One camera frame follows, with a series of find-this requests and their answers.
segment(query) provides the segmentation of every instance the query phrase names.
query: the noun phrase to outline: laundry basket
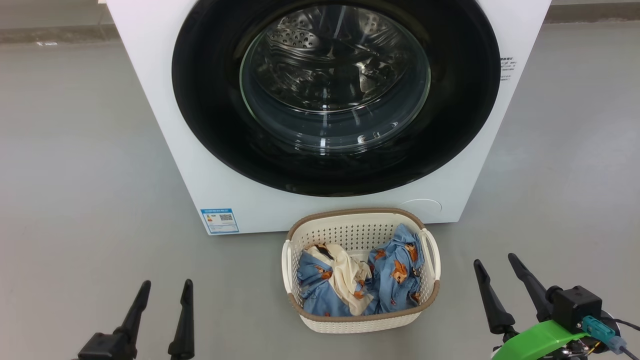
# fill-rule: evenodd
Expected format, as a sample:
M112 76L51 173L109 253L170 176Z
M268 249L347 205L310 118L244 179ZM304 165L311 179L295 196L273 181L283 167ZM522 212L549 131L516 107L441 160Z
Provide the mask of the laundry basket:
M318 243L336 243L349 255L366 261L369 252L391 239L396 227L404 224L420 234L424 265L419 269L420 304L394 313L363 316L318 316L306 312L296 276L302 251ZM407 325L429 307L440 288L440 254L433 236L413 214L392 208L331 211L305 217L287 235L282 247L282 278L293 308L313 331L349 334L391 329Z

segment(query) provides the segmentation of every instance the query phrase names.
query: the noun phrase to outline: blue connector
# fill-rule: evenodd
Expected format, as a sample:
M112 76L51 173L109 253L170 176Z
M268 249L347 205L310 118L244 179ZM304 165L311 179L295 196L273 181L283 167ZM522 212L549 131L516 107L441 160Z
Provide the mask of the blue connector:
M614 354L622 354L622 349L620 348L627 346L627 342L617 336L612 328L606 326L591 315L585 316L582 319L582 331L589 334L592 338L602 341Z

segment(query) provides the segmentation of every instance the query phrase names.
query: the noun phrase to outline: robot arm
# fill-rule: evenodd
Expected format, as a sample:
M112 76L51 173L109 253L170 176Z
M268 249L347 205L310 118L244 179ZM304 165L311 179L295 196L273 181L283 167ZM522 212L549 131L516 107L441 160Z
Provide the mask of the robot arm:
M96 332L84 345L76 360L133 360L138 355L136 340L142 312L147 308L151 291L149 280L142 283L138 294L121 326L113 334ZM175 338L169 345L171 360L188 360L194 356L193 282L187 279L180 298L182 312Z
M475 260L489 330L503 334L504 345L494 348L493 360L585 360L608 350L627 354L616 320L602 310L602 299L582 286L568 290L552 286L546 290L515 254L508 258L527 288L539 323L522 333L515 331L513 316L500 303L482 262Z

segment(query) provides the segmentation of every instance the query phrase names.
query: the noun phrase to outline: washing machine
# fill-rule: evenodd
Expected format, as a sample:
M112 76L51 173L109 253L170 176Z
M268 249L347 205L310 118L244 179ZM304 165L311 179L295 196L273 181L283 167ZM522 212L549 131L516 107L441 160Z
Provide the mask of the washing machine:
M346 208L458 221L549 2L107 4L194 216L230 234Z

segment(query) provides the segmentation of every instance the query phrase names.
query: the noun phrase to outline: concrete floor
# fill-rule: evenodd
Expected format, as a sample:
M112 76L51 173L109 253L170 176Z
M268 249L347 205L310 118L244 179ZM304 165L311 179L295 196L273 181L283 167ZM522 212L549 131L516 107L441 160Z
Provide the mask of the concrete floor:
M287 301L282 233L205 234L122 45L0 49L3 358L73 358L150 279L138 359L168 359L189 277L197 359L486 359L500 337L475 258L516 329L535 323L508 252L640 323L638 64L639 23L544 26L461 221L429 226L434 305L404 328L329 336Z

